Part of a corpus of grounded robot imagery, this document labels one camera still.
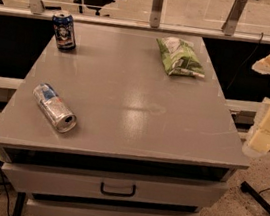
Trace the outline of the dark blue soda can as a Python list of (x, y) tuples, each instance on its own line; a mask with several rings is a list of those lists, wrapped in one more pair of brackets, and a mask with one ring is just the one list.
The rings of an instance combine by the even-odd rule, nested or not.
[(57, 48), (61, 51), (71, 51), (75, 48), (75, 31), (73, 17), (68, 11), (54, 13), (52, 17)]

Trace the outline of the black stand leg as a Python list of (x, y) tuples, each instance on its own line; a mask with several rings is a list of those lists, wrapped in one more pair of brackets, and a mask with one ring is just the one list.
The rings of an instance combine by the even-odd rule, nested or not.
[(248, 182), (244, 181), (241, 184), (240, 189), (243, 193), (250, 194), (250, 196), (252, 196), (253, 199), (270, 215), (270, 204), (268, 204), (268, 202), (248, 184)]

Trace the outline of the right metal bracket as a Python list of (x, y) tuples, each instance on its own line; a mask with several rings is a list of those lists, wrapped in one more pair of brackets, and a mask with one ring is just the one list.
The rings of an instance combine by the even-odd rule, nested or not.
[(229, 15), (225, 23), (222, 25), (221, 31), (225, 34), (225, 36), (234, 35), (238, 21), (241, 18), (242, 12), (244, 11), (247, 2), (248, 0), (234, 0), (234, 4), (232, 5), (231, 10), (229, 11)]

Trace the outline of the silver redbull can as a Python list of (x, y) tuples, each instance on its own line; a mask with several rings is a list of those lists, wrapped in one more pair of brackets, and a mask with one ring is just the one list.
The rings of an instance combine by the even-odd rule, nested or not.
[(77, 118), (49, 84), (42, 83), (33, 90), (38, 107), (57, 132), (66, 133), (75, 127)]

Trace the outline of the green chip bag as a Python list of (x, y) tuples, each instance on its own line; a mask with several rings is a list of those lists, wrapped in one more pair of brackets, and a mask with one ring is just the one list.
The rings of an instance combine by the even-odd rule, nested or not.
[(203, 78), (204, 68), (194, 51), (194, 44), (178, 37), (156, 40), (163, 68), (168, 76), (195, 76)]

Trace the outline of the middle metal bracket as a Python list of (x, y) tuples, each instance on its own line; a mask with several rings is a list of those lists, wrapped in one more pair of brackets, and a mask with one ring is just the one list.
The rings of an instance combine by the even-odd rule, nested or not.
[(152, 11), (150, 13), (150, 26), (151, 28), (158, 28), (160, 25), (162, 5), (164, 4), (164, 0), (153, 0)]

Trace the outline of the grey drawer cabinet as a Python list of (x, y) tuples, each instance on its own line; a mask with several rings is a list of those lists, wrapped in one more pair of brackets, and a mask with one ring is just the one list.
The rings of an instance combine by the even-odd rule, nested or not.
[[(248, 167), (202, 39), (202, 78), (168, 76), (158, 33), (80, 23), (76, 49), (43, 50), (0, 115), (3, 171), (36, 216), (199, 216)], [(60, 133), (33, 90), (49, 84), (76, 116)], [(136, 185), (133, 197), (100, 183)]]

